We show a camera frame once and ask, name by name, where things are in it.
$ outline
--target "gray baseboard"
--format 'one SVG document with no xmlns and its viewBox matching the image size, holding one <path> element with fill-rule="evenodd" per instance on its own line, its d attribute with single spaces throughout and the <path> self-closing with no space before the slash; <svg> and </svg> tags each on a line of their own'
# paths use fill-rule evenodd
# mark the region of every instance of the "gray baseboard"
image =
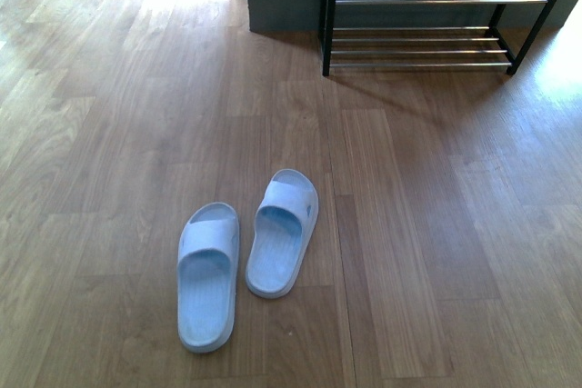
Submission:
<svg viewBox="0 0 582 388">
<path fill-rule="evenodd" d="M 319 22 L 319 0 L 248 0 L 253 32 L 312 31 Z"/>
<path fill-rule="evenodd" d="M 578 0 L 558 0 L 545 26 L 562 26 Z M 531 26 L 542 5 L 509 5 L 500 26 Z M 337 27 L 487 25 L 495 6 L 400 5 L 339 6 Z M 316 30 L 319 0 L 248 0 L 253 32 Z"/>
</svg>

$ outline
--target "metal shoe rack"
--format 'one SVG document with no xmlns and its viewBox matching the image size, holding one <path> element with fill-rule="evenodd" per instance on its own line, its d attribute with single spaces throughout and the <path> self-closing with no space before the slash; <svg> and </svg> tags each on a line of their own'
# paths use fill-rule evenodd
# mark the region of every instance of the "metal shoe rack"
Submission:
<svg viewBox="0 0 582 388">
<path fill-rule="evenodd" d="M 557 0 L 321 0 L 319 41 L 323 76 L 330 68 L 506 67 L 513 75 Z M 501 35 L 499 21 L 511 4 L 542 4 L 529 34 L 515 53 Z M 494 5 L 484 26 L 334 28 L 337 6 Z"/>
</svg>

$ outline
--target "slide sandal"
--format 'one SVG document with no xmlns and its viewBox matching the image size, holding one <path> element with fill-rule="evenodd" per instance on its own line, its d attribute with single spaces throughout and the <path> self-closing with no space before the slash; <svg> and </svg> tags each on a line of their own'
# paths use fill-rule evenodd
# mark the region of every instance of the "slide sandal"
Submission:
<svg viewBox="0 0 582 388">
<path fill-rule="evenodd" d="M 261 297 L 287 294 L 299 274 L 316 226 L 316 188 L 297 170 L 277 172 L 255 216 L 255 240 L 246 265 L 246 284 Z"/>
<path fill-rule="evenodd" d="M 186 224 L 178 248 L 178 334 L 191 352 L 226 343 L 235 322 L 239 225 L 228 204 L 207 204 Z"/>
</svg>

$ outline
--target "slipper strap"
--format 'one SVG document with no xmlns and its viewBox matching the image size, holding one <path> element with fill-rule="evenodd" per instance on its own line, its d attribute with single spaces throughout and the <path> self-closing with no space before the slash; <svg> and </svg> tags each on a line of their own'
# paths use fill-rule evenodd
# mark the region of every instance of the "slipper strap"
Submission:
<svg viewBox="0 0 582 388">
<path fill-rule="evenodd" d="M 271 181 L 266 187 L 265 197 L 258 210 L 266 207 L 275 207 L 291 213 L 306 229 L 311 220 L 313 211 L 313 194 L 301 187 Z"/>
<path fill-rule="evenodd" d="M 234 219 L 204 220 L 189 224 L 180 238 L 178 262 L 190 254 L 214 250 L 225 254 L 232 263 L 235 260 L 233 236 L 236 227 Z"/>
</svg>

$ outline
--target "wooden floor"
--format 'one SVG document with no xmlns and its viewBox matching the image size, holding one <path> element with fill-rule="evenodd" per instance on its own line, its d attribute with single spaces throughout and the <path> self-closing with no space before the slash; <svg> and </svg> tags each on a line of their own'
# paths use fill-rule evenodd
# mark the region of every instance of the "wooden floor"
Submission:
<svg viewBox="0 0 582 388">
<path fill-rule="evenodd" d="M 246 0 L 0 0 L 0 386 L 578 388 L 581 24 L 513 78 L 326 79 Z M 268 301 L 244 271 L 284 167 L 320 215 Z M 176 249 L 212 201 L 242 224 L 236 325 L 195 355 Z"/>
</svg>

